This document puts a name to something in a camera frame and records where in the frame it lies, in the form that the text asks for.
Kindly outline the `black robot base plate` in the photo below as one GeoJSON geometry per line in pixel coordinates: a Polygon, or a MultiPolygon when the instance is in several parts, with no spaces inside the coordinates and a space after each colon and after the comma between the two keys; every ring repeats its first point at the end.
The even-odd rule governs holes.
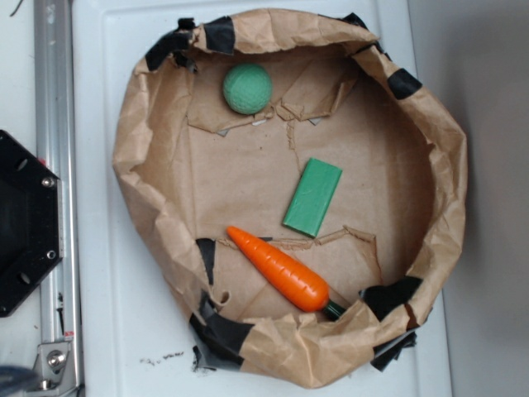
{"type": "Polygon", "coordinates": [[[60,179],[1,131],[1,316],[12,315],[61,260],[60,179]]]}

